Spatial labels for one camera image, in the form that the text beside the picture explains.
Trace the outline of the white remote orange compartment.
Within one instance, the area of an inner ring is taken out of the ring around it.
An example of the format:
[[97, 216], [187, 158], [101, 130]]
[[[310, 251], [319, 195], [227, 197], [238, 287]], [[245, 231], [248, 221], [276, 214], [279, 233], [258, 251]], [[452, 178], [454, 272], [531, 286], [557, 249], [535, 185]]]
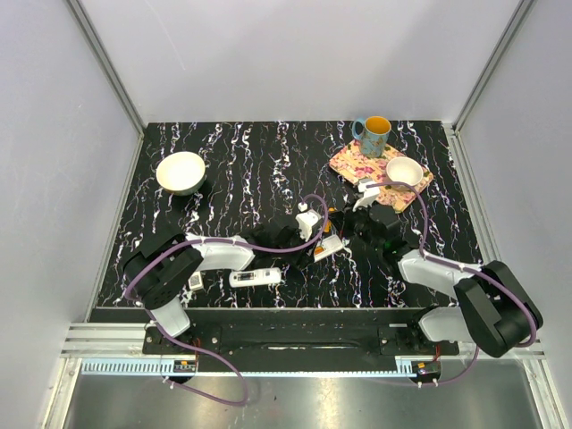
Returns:
[[315, 247], [314, 261], [319, 262], [340, 250], [343, 250], [343, 243], [337, 235], [326, 237]]

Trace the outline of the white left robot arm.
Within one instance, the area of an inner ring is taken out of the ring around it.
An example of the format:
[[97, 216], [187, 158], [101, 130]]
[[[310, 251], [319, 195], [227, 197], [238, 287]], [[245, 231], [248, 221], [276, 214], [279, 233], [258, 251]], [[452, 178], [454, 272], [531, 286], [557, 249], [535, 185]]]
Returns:
[[177, 228], [152, 234], [124, 260], [125, 299], [140, 303], [160, 325], [163, 344], [174, 353], [190, 349], [194, 333], [179, 294], [192, 275], [230, 270], [243, 273], [265, 257], [285, 257], [290, 265], [307, 261], [320, 233], [305, 234], [286, 226], [258, 226], [232, 237], [184, 234]]

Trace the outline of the white remote black batteries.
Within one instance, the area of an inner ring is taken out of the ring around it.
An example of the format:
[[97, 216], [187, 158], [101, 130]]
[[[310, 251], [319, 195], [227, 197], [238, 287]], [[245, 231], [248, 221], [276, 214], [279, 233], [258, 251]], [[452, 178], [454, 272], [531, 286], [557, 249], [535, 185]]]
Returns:
[[282, 271], [279, 268], [261, 268], [251, 271], [234, 271], [229, 275], [232, 288], [256, 287], [280, 283]]

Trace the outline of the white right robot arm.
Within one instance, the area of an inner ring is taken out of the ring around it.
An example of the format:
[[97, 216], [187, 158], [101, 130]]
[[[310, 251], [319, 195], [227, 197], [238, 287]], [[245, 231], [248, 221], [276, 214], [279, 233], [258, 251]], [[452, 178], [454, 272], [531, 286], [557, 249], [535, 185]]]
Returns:
[[345, 238], [372, 248], [401, 281], [425, 286], [457, 301], [416, 315], [407, 344], [425, 354], [441, 341], [471, 341], [493, 358], [534, 341], [543, 316], [509, 267], [498, 260], [464, 264], [421, 250], [388, 206], [345, 208], [330, 214]]

